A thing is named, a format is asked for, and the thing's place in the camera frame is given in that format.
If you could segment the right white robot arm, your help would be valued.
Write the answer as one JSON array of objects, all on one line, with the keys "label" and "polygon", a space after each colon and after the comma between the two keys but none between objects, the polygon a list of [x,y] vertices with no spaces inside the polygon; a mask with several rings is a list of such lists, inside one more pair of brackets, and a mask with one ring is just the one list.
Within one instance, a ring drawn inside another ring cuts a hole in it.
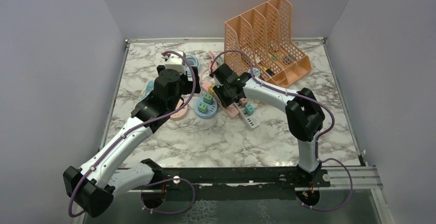
[{"label": "right white robot arm", "polygon": [[325,114],[308,88],[288,90],[253,77],[249,72],[238,75],[227,64],[212,73],[217,81],[214,95],[225,107],[241,98],[258,100],[284,112],[288,129],[298,141],[297,181],[310,186],[321,169],[316,136],[323,127]]}]

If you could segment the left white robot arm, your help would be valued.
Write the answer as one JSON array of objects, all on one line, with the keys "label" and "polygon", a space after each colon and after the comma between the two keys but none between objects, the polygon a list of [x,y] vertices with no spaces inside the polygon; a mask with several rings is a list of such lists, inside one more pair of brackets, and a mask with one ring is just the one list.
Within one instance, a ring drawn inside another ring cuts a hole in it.
[{"label": "left white robot arm", "polygon": [[64,171],[71,218],[84,213],[98,217],[117,194],[142,184],[152,189],[161,184],[161,173],[147,165],[121,174],[116,170],[139,144],[200,92],[198,68],[189,65],[184,52],[165,51],[162,56],[165,63],[157,67],[154,89],[136,104],[116,136],[80,167],[69,166]]}]

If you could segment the yellow plug adapter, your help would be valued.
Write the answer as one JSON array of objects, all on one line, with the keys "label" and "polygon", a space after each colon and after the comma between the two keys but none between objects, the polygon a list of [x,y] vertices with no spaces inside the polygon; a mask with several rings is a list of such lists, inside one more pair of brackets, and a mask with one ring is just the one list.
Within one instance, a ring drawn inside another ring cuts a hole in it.
[{"label": "yellow plug adapter", "polygon": [[211,95],[211,96],[214,96],[214,85],[210,85],[209,87],[208,87],[208,93]]}]

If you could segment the dark green plug adapter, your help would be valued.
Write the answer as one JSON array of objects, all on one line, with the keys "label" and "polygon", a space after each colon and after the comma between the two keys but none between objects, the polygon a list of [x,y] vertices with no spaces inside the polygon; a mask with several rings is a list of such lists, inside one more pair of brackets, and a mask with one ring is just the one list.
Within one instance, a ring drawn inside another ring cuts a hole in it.
[{"label": "dark green plug adapter", "polygon": [[210,94],[203,94],[203,102],[209,105],[213,103],[213,96]]}]

